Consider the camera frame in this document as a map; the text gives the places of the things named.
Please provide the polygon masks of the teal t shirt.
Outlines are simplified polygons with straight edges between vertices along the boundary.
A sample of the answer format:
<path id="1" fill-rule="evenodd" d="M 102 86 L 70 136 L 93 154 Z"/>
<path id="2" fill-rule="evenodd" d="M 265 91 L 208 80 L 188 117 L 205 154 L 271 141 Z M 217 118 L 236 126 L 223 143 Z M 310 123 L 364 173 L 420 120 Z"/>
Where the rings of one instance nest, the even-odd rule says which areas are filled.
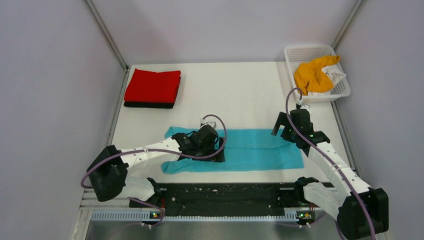
<path id="1" fill-rule="evenodd" d="M 294 143 L 271 135 L 271 129 L 229 129 L 224 162 L 182 159 L 163 163 L 164 174 L 248 172 L 304 168 L 301 151 Z"/>

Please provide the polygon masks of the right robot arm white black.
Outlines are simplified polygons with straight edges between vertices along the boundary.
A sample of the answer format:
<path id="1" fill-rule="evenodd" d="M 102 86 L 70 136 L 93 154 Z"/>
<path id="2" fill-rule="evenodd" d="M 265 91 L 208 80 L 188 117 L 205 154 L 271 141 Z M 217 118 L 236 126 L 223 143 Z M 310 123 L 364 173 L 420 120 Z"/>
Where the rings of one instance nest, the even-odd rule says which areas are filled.
<path id="1" fill-rule="evenodd" d="M 324 210 L 347 240 L 375 237 L 389 230 L 388 194 L 370 186 L 346 164 L 328 136 L 314 130 L 308 110 L 280 112 L 271 134 L 276 136 L 281 127 L 280 136 L 303 151 L 335 188 L 329 190 L 314 177 L 300 177 L 293 192 L 297 205 L 312 203 Z"/>

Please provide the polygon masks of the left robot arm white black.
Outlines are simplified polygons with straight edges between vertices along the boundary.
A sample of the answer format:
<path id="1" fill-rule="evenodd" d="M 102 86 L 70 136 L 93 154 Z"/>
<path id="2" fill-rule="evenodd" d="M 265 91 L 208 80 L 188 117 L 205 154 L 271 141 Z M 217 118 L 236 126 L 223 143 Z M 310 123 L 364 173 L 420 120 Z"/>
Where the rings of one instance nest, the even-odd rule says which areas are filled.
<path id="1" fill-rule="evenodd" d="M 224 162 L 226 137 L 209 124 L 189 133 L 178 132 L 164 140 L 138 148 L 106 146 L 86 170 L 96 199 L 135 198 L 147 206 L 160 202 L 160 190 L 148 170 L 152 166 L 185 159 Z"/>

